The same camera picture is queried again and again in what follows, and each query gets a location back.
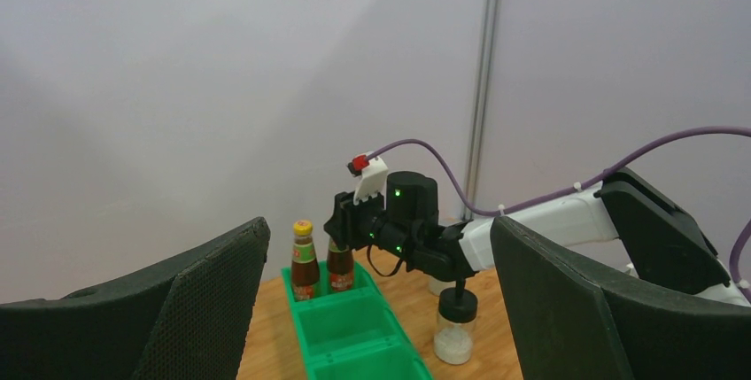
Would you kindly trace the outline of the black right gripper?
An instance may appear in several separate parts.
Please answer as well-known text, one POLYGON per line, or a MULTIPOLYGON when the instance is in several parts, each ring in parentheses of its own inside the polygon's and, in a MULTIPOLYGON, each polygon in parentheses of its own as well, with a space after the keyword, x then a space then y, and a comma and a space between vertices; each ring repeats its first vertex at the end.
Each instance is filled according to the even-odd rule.
POLYGON ((339 249, 360 250, 369 246, 383 249, 377 236, 384 223, 384 208, 381 193, 355 204, 353 191, 339 192, 334 196, 333 213, 325 222, 324 231, 339 249))

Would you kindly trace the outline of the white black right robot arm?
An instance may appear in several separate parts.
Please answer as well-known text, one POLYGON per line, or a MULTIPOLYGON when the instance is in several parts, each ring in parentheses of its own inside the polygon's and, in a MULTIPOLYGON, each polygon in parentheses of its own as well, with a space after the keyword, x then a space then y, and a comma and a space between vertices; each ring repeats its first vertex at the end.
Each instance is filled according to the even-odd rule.
MULTIPOLYGON (((748 306, 696 220, 629 169, 588 188, 505 215, 561 247, 618 240, 640 280, 699 298, 748 306)), ((437 182, 420 173, 363 175, 335 197, 325 232, 340 247, 375 247, 443 282, 500 268, 492 252, 494 219, 443 226, 437 182)))

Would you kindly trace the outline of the yellow cap sauce bottle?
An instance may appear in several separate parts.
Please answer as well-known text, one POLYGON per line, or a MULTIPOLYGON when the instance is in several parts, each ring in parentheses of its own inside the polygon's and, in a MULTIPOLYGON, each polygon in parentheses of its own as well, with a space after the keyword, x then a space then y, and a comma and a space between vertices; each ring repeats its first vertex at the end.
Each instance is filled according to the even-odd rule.
POLYGON ((354 283, 354 260, 349 247, 340 249, 329 240, 327 256, 328 285, 333 293, 348 291, 354 283))
POLYGON ((295 301, 320 296, 320 267, 313 238, 314 225, 308 220, 293 225, 294 244, 290 266, 291 288, 295 301))

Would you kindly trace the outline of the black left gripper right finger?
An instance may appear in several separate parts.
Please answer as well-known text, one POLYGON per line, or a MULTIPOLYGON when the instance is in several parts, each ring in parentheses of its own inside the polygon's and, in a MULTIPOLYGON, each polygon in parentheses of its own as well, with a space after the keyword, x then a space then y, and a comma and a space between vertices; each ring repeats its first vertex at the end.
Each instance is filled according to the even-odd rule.
POLYGON ((749 378, 748 307, 634 278, 505 217, 491 244, 525 378, 749 378))

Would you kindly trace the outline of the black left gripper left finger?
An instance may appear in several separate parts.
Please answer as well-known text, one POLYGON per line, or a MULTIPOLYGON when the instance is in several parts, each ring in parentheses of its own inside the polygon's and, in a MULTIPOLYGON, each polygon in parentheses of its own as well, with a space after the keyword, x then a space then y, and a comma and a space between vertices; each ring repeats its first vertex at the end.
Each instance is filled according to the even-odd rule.
POLYGON ((257 217, 61 299, 2 305, 2 378, 235 378, 270 238, 257 217))

